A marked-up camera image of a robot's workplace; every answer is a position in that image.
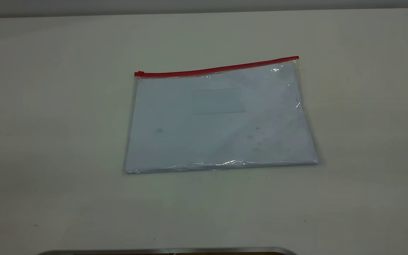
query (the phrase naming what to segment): white paper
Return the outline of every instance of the white paper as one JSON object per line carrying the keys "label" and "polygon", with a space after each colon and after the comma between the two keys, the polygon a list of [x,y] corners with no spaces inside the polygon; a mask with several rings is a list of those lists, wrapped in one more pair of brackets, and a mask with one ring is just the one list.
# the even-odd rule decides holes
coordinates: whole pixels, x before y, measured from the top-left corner
{"label": "white paper", "polygon": [[126,173],[318,162],[293,62],[138,79]]}

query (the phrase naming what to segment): white table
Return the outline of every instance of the white table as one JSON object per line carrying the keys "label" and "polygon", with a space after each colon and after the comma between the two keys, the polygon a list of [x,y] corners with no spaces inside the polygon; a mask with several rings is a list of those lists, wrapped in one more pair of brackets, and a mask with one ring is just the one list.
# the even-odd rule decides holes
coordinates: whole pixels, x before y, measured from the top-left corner
{"label": "white table", "polygon": [[[324,164],[123,176],[133,72],[299,55]],[[408,254],[408,9],[0,19],[0,255]]]}

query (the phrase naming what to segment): plastic pouch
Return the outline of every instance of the plastic pouch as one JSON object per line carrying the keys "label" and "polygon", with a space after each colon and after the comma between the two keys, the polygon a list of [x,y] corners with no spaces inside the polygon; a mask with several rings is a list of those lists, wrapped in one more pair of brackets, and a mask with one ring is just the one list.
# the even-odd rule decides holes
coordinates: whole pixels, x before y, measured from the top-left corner
{"label": "plastic pouch", "polygon": [[135,77],[125,173],[318,163],[298,57]]}

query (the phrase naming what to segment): zipper track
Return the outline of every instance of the zipper track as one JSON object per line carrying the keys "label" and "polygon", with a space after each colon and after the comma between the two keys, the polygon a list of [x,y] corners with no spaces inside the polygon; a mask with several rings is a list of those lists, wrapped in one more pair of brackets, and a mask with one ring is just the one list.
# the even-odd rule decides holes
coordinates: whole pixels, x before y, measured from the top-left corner
{"label": "zipper track", "polygon": [[172,73],[145,73],[145,72],[135,72],[135,77],[138,78],[171,78],[171,77],[187,77],[187,76],[201,76],[205,74],[214,74],[225,71],[232,71],[237,69],[258,67],[262,65],[270,65],[274,63],[283,63],[291,60],[299,59],[298,56],[288,57],[288,58],[278,58],[277,60],[267,60],[255,63],[237,64],[217,68],[209,68],[195,71],[185,71],[185,72],[172,72]]}

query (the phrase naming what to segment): metal edge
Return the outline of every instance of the metal edge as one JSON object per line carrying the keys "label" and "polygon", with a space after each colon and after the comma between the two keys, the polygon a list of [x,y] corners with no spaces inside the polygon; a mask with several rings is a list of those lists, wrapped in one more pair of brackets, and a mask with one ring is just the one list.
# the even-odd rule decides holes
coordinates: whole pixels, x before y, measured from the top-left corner
{"label": "metal edge", "polygon": [[296,253],[281,247],[233,247],[233,248],[172,248],[145,250],[50,250],[38,255],[119,255],[119,254],[168,254],[168,253],[215,253],[215,252],[276,252],[285,255]]}

